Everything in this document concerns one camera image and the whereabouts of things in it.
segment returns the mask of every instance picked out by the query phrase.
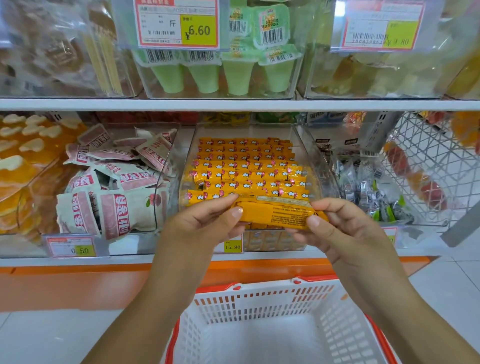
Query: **white shelf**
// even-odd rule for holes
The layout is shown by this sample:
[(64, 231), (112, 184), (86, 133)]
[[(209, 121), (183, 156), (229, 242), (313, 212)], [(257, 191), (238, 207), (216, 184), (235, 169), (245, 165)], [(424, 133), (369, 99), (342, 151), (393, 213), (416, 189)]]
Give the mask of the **white shelf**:
[(208, 100), (111, 98), (0, 98), (0, 110), (18, 111), (462, 111), (480, 100)]

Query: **price label holder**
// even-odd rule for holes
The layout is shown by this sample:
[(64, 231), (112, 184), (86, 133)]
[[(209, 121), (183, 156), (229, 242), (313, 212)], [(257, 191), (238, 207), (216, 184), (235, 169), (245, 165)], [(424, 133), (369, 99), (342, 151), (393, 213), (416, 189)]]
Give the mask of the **price label holder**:
[(335, 5), (332, 51), (431, 50), (440, 4), (432, 0), (347, 0)]
[(228, 0), (133, 0), (133, 4), (140, 48), (229, 48), (228, 36), (220, 36), (228, 35)]
[(395, 246), (396, 236), (397, 236), (397, 233), (398, 233), (398, 227), (394, 226), (394, 227), (388, 227), (388, 228), (382, 228), (382, 229), (385, 231), (385, 234), (387, 234), (387, 236), (390, 239), (390, 241), (392, 242), (393, 246)]
[(243, 253), (243, 235), (220, 243), (213, 250), (214, 254)]
[(89, 234), (43, 235), (43, 241), (53, 258), (92, 258), (109, 256), (108, 249), (102, 249)]

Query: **tiled floor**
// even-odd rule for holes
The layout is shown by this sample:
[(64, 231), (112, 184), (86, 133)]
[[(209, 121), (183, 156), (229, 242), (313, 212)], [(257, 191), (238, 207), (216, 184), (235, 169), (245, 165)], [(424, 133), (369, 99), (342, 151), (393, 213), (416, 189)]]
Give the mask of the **tiled floor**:
[[(439, 259), (411, 281), (422, 297), (480, 351), (480, 261)], [(0, 363), (78, 364), (119, 313), (0, 313)]]

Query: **fingernail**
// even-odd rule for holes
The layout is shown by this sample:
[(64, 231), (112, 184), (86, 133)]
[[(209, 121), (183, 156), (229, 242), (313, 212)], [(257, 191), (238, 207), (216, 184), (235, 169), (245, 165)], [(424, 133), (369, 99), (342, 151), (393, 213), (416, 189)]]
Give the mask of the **fingernail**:
[(243, 208), (242, 207), (234, 207), (230, 210), (234, 218), (241, 218), (243, 215)]
[(308, 216), (307, 225), (310, 228), (316, 228), (318, 225), (320, 225), (320, 218), (317, 215)]

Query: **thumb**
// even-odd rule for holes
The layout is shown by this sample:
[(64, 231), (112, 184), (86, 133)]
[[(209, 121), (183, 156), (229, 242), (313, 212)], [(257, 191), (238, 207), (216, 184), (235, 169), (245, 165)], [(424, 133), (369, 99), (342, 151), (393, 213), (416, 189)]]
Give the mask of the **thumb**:
[(307, 225), (310, 231), (314, 233), (321, 242), (327, 243), (341, 256), (345, 256), (351, 252), (353, 238), (341, 232), (328, 221), (316, 215), (311, 215), (307, 218)]
[(200, 234), (208, 241), (218, 245), (228, 239), (228, 233), (240, 221), (243, 208), (234, 207), (221, 214), (214, 222), (200, 229)]

